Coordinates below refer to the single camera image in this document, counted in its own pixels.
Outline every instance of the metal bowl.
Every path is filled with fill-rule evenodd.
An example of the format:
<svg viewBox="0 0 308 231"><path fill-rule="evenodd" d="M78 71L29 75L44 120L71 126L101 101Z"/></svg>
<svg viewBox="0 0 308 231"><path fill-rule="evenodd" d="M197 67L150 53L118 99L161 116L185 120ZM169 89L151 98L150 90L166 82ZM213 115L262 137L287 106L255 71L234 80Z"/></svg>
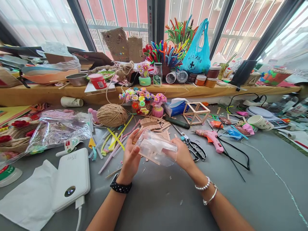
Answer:
<svg viewBox="0 0 308 231"><path fill-rule="evenodd" d="M88 84L89 80L87 79L88 75L85 73L78 73L68 75L65 78L72 84L74 87L81 87Z"/></svg>

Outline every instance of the white cable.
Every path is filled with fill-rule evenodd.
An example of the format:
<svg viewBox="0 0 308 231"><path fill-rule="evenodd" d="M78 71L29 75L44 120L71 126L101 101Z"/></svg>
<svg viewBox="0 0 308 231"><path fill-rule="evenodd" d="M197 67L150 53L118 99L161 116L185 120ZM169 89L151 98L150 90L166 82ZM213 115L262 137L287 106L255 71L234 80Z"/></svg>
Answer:
<svg viewBox="0 0 308 231"><path fill-rule="evenodd" d="M241 141L241 143L242 143L242 144L245 144L245 145L247 145L247 146L249 146L249 147L252 147L253 149L257 150L257 151L262 155L263 159L264 159L265 162L270 166L270 168L271 168L272 171L275 173L275 175L284 183L284 185L285 185L285 187L287 188L289 194L291 195L291 199L293 200L293 203L294 203L294 205L295 205L295 207L296 207L296 210L297 210L299 216L302 218L303 222L305 223L306 227L308 228L308 222L306 221L306 219L304 218L302 212L300 211L300 209L299 209L299 207L298 207L298 205L297 205L297 203L296 203L296 201L295 201L295 198L294 198L294 196L293 196L291 190L290 190L289 187L287 186L287 184L286 184L286 183L283 181L283 179L278 175L278 173L275 171L275 169L270 165L270 163L265 159L264 155L263 155L258 149L256 149L254 146L251 146L251 145L249 145L249 144L243 143L242 141Z"/></svg>
<svg viewBox="0 0 308 231"><path fill-rule="evenodd" d="M78 222L77 222L77 227L76 231L79 230L80 222L81 222L81 209L82 205L84 204L84 196L79 197L76 202L75 202L75 208L78 208Z"/></svg>

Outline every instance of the jute twine ball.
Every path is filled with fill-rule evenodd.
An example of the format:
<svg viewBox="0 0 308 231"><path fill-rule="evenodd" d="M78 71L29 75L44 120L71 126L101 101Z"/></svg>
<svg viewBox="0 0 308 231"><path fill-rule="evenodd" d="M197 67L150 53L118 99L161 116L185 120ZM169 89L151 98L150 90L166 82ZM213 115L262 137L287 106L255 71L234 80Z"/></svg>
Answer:
<svg viewBox="0 0 308 231"><path fill-rule="evenodd" d="M126 110L118 104L106 104L97 111L97 119L107 127L117 127L126 122Z"/></svg>

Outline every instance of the bracelet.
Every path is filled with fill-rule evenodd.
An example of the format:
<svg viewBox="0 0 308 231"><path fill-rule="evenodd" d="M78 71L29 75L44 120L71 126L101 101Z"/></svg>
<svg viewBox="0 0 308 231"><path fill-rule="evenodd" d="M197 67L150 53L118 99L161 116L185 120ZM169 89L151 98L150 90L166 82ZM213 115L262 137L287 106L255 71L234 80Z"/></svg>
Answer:
<svg viewBox="0 0 308 231"><path fill-rule="evenodd" d="M208 205L208 204L214 199L214 197L216 196L217 190L218 190L217 186L216 186L213 182L211 182L211 183L212 183L212 184L214 185L214 187L215 187L215 192L214 192L212 198L211 198L209 201L203 200L203 204L204 204L204 205Z"/></svg>
<svg viewBox="0 0 308 231"><path fill-rule="evenodd" d="M202 188L199 188L199 187L197 187L197 186L195 185L195 188L196 188L197 190L199 190L199 191L204 191L204 190L206 190L206 189L210 186L211 180L210 180L210 178L209 178L208 176L207 176L206 178L208 179L208 183L206 184L206 186L204 186L204 187L202 187Z"/></svg>

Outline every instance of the white power bank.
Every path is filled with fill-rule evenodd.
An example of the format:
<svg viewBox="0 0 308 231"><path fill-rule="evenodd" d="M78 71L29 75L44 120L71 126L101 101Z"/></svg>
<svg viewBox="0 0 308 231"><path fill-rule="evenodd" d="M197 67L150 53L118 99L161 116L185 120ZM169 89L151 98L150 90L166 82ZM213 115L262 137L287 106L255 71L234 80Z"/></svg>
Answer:
<svg viewBox="0 0 308 231"><path fill-rule="evenodd" d="M60 158L52 211L60 212L90 191L88 150L82 148Z"/></svg>

